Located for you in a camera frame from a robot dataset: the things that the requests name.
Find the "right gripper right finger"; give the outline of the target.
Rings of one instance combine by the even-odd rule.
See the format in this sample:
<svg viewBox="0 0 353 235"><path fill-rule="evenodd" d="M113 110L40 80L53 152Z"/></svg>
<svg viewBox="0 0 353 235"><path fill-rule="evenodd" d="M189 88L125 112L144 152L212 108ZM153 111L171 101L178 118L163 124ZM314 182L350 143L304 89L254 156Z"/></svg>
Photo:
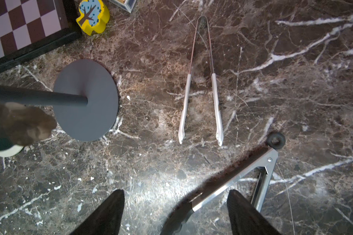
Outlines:
<svg viewBox="0 0 353 235"><path fill-rule="evenodd" d="M239 191L229 191L227 208L233 235L280 235Z"/></svg>

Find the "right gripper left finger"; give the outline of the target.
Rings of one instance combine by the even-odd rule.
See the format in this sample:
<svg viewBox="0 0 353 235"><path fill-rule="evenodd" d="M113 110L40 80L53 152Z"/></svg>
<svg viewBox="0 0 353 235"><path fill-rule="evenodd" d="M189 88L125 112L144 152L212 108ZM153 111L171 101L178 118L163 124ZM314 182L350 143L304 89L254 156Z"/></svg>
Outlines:
<svg viewBox="0 0 353 235"><path fill-rule="evenodd" d="M115 190L71 235L118 235L124 206L124 191Z"/></svg>

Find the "dark grey utensil rack stand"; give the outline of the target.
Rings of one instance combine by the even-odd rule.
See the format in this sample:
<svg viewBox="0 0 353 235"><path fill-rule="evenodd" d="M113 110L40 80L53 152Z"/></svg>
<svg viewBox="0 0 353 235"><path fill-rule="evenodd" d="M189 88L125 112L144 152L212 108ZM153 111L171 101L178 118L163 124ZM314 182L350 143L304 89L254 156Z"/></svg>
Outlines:
<svg viewBox="0 0 353 235"><path fill-rule="evenodd" d="M70 137L83 142L104 136L119 112L114 79L101 64L90 59L67 65L51 92L0 86L0 101L52 106L60 127Z"/></svg>

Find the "white steel tongs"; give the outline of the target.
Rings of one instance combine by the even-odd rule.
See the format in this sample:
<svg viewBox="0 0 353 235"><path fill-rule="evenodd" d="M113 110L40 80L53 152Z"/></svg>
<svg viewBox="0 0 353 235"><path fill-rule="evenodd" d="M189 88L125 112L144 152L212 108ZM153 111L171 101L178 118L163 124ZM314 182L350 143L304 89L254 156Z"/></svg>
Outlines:
<svg viewBox="0 0 353 235"><path fill-rule="evenodd" d="M38 107L0 103L0 151L43 141L56 127L54 117Z"/></svg>

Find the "black tongs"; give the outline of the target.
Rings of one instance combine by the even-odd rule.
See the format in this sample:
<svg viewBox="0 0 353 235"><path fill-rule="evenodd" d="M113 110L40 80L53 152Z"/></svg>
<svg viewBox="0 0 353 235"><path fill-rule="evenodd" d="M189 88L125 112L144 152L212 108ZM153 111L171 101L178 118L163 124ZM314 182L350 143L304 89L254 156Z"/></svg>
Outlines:
<svg viewBox="0 0 353 235"><path fill-rule="evenodd" d="M260 174L253 197L249 202L260 213L277 163L278 150L282 149L285 143L286 138L282 133L270 133L265 146L252 152L247 159L234 166L231 170L225 170L206 181L203 187L194 192L190 198L180 203L166 220L161 234L178 234L193 213L197 212L256 168L260 169Z"/></svg>

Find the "small yellow toy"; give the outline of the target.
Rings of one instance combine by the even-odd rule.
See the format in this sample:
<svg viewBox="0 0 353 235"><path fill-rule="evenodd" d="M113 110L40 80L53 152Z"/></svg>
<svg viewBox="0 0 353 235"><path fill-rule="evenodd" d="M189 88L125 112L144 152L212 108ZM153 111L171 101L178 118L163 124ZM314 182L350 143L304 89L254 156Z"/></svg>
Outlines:
<svg viewBox="0 0 353 235"><path fill-rule="evenodd" d="M76 22L83 32L91 36L93 32L103 33L110 19L110 13L102 0L84 0L78 6L80 16Z"/></svg>

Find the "chessboard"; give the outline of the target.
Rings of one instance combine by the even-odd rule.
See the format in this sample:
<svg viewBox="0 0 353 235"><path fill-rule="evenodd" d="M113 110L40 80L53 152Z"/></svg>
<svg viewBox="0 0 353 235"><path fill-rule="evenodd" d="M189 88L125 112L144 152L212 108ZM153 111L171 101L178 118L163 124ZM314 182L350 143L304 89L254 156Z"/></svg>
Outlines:
<svg viewBox="0 0 353 235"><path fill-rule="evenodd" d="M0 73L82 36L74 1L0 0Z"/></svg>

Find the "playing card box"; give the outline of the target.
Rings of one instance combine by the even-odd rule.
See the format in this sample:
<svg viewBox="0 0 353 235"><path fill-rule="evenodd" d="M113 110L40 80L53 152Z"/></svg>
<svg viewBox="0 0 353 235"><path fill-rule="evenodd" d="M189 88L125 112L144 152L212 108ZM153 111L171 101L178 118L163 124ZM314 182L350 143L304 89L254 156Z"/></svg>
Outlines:
<svg viewBox="0 0 353 235"><path fill-rule="evenodd" d="M109 0L109 1L129 13L133 11L134 6L137 2L137 0Z"/></svg>

